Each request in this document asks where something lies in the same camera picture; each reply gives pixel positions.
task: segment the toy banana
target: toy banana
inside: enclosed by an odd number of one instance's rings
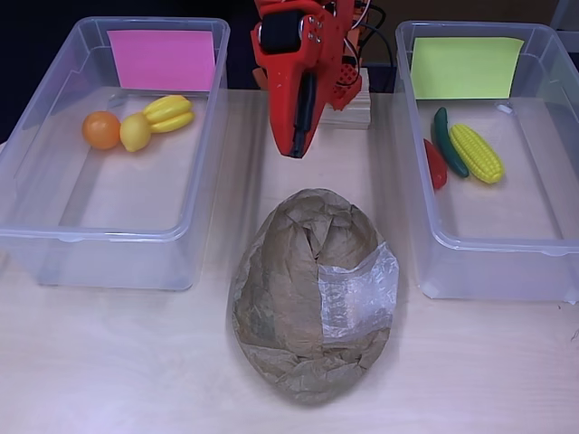
[[[143,110],[153,133],[168,133],[189,124],[195,118],[193,104],[181,95],[169,95],[153,101]]]

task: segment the yellow corn cob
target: yellow corn cob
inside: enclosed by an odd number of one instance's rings
[[[497,183],[505,174],[497,153],[470,127],[463,124],[452,127],[451,142],[470,172],[483,183]]]

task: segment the paper-wrapped object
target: paper-wrapped object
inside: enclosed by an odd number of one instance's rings
[[[233,330],[252,366],[298,401],[351,387],[382,352],[398,264],[354,205],[329,190],[281,203],[232,283]]]

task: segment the toy orange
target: toy orange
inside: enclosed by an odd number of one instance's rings
[[[95,111],[82,122],[82,135],[92,147],[111,149],[120,140],[120,122],[108,111]]]

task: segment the toy red pepper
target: toy red pepper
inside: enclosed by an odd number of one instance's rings
[[[431,171],[432,186],[434,190],[440,190],[446,184],[446,163],[444,163],[444,159],[438,149],[431,142],[424,139],[424,146],[426,147],[428,167]]]

